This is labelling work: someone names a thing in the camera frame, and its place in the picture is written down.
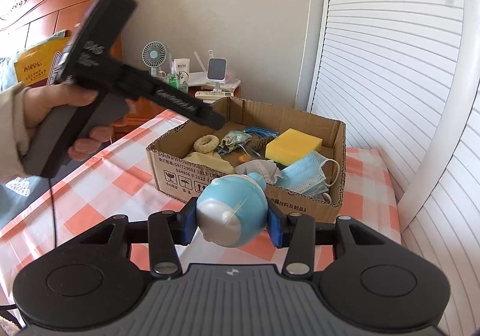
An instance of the white fan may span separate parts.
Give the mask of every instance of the white fan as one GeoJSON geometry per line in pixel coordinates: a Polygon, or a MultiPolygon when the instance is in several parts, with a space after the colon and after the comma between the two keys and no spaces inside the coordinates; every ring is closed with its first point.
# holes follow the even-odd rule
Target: white fan
{"type": "MultiPolygon", "coordinates": [[[[152,77],[158,77],[158,68],[165,62],[167,55],[167,47],[160,42],[150,42],[143,48],[143,63],[151,68],[152,77]]],[[[160,71],[163,77],[166,76],[164,71],[160,71]]]]}

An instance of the person's hand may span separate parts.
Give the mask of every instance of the person's hand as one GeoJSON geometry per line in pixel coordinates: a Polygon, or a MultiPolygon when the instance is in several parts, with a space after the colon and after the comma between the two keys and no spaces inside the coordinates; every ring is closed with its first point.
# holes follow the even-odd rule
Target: person's hand
{"type": "MultiPolygon", "coordinates": [[[[23,97],[25,126],[32,139],[38,125],[46,118],[52,108],[68,104],[82,107],[92,103],[97,97],[97,91],[80,88],[75,85],[59,84],[30,88],[23,97]]],[[[112,125],[124,125],[124,118],[112,125]]],[[[102,142],[110,140],[112,126],[97,126],[90,131],[90,138],[80,138],[68,149],[69,157],[76,161],[87,159],[95,153],[102,142]]]]}

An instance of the blue face mask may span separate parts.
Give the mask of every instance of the blue face mask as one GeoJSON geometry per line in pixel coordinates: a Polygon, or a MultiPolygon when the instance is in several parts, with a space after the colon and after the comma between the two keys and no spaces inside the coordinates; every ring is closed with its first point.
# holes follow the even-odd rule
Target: blue face mask
{"type": "Polygon", "coordinates": [[[339,173],[340,165],[334,159],[328,159],[320,153],[312,151],[302,159],[299,159],[282,170],[282,177],[279,178],[275,184],[312,198],[317,198],[319,195],[325,194],[323,198],[326,201],[331,201],[330,196],[328,196],[328,191],[337,181],[339,173]],[[337,165],[337,175],[330,184],[326,183],[326,176],[322,169],[328,161],[333,161],[337,165]]]}

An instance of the metal screw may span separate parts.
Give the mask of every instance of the metal screw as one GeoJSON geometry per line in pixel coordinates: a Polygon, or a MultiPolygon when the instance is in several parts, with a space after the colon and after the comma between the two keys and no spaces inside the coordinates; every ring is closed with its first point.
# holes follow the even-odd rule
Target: metal screw
{"type": "Polygon", "coordinates": [[[162,262],[155,264],[153,269],[157,274],[170,275],[178,270],[178,266],[172,262],[162,262]]]}
{"type": "Polygon", "coordinates": [[[292,275],[305,275],[310,271],[310,267],[305,263],[290,263],[286,270],[292,275]]]}

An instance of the black handheld device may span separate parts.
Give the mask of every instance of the black handheld device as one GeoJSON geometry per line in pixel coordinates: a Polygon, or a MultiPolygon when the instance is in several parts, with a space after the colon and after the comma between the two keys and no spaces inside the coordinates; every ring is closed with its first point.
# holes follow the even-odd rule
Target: black handheld device
{"type": "Polygon", "coordinates": [[[67,150],[92,127],[109,125],[129,112],[125,99],[144,97],[216,130],[225,119],[211,106],[135,69],[109,54],[110,48],[136,7],[134,0],[96,0],[65,47],[55,83],[74,83],[98,91],[85,107],[54,108],[41,123],[28,153],[25,173],[55,177],[67,150]]]}
{"type": "Polygon", "coordinates": [[[272,244],[289,248],[280,271],[190,264],[184,273],[175,244],[193,239],[196,201],[148,221],[114,215],[28,264],[13,283],[29,325],[20,334],[443,335],[445,275],[348,216],[316,223],[268,201],[272,244]],[[150,271],[129,261],[132,243],[149,244],[150,271]],[[315,245],[333,246],[324,271],[314,271],[315,245]]]}

